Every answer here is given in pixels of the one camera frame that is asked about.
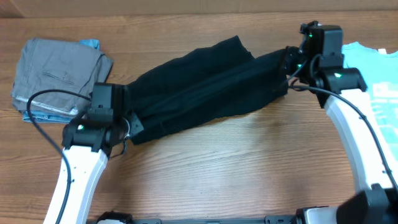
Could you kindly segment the black shorts with mesh lining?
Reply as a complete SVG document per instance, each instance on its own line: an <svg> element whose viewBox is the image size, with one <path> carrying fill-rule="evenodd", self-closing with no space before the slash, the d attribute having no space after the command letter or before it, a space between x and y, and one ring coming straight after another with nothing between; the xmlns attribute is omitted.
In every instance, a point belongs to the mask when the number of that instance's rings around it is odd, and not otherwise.
<svg viewBox="0 0 398 224"><path fill-rule="evenodd" d="M250 113L284 96L283 53L255 58L234 36L149 70L127 86L144 127L132 142L143 144L213 119Z"/></svg>

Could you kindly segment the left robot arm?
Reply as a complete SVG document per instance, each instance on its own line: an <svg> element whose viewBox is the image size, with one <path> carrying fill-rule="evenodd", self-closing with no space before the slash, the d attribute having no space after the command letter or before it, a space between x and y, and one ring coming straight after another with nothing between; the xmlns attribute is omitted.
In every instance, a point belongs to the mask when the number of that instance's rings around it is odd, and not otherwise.
<svg viewBox="0 0 398 224"><path fill-rule="evenodd" d="M125 85L97 83L89 106L63 129L60 173L45 223L85 223L112 148L143 131Z"/></svg>

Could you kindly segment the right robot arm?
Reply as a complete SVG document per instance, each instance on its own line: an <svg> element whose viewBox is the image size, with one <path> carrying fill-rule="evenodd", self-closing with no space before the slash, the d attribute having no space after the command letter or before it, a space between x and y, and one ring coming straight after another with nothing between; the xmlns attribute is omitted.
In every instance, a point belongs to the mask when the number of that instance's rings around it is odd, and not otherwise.
<svg viewBox="0 0 398 224"><path fill-rule="evenodd" d="M310 91L338 130L354 177L355 195L337 207L300 208L292 223L397 223L397 161L371 108L357 68L345 68L343 30L301 24L303 41L289 88Z"/></svg>

